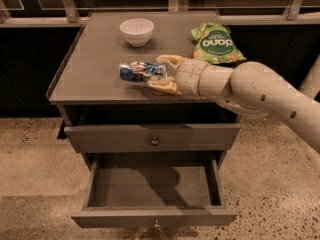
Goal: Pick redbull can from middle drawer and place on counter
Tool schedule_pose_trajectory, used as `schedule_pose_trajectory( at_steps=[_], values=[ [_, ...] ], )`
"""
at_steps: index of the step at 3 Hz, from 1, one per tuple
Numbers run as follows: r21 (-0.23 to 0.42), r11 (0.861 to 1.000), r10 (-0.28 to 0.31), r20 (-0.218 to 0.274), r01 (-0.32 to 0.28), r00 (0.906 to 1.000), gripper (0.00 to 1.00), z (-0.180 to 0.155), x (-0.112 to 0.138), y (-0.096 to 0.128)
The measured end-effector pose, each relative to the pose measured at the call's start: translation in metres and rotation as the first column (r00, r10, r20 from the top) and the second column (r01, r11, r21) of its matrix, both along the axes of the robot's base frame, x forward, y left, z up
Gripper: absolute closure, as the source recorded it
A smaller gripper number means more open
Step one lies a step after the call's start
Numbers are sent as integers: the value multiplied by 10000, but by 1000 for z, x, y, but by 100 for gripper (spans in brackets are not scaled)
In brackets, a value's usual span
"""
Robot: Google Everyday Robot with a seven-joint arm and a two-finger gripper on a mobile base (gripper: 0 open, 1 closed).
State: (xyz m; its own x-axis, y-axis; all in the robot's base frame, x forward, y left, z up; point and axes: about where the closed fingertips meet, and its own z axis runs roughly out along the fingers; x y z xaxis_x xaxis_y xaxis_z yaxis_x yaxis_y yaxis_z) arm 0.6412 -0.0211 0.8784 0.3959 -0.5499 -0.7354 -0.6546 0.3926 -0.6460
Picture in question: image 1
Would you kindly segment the cream white gripper body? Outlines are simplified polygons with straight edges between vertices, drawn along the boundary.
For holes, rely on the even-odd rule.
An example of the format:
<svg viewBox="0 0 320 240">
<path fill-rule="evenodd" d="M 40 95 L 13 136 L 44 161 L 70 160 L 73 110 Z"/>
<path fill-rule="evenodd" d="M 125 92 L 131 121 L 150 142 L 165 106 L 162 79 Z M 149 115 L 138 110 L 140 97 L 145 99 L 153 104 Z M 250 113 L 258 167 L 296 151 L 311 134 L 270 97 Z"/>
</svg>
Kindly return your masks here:
<svg viewBox="0 0 320 240">
<path fill-rule="evenodd" d="M 184 96 L 199 95 L 199 81 L 203 70 L 209 66 L 209 63 L 197 60 L 188 59 L 185 60 L 176 73 L 176 84 L 179 91 Z"/>
</svg>

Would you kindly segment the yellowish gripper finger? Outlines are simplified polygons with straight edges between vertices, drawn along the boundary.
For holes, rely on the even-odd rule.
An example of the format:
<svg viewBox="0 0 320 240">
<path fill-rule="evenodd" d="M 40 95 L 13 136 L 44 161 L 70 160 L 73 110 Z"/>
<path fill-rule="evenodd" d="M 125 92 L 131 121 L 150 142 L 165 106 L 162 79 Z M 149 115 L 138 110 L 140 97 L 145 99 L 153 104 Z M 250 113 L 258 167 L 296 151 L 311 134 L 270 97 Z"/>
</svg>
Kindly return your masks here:
<svg viewBox="0 0 320 240">
<path fill-rule="evenodd" d="M 181 94 L 174 77 L 166 77 L 160 80 L 149 79 L 147 81 L 147 85 L 150 88 L 153 88 L 155 90 L 158 90 L 164 93 L 169 93 L 174 95 Z"/>
<path fill-rule="evenodd" d="M 159 55 L 156 61 L 160 64 L 169 64 L 172 68 L 178 70 L 181 64 L 186 61 L 186 58 L 179 55 Z"/>
</svg>

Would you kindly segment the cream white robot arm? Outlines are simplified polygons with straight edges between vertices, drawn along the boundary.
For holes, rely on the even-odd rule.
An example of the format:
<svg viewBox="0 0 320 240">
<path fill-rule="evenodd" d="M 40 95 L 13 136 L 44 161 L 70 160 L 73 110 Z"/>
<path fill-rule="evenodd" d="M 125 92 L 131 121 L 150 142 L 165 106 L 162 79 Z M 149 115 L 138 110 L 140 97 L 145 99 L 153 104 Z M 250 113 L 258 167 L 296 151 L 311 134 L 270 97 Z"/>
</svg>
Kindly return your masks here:
<svg viewBox="0 0 320 240">
<path fill-rule="evenodd" d="M 175 55 L 160 55 L 157 61 L 172 66 L 176 75 L 151 77 L 147 81 L 149 87 L 208 99 L 246 118 L 271 114 L 320 152 L 320 103 L 298 91 L 271 68 L 258 62 L 230 68 Z"/>
</svg>

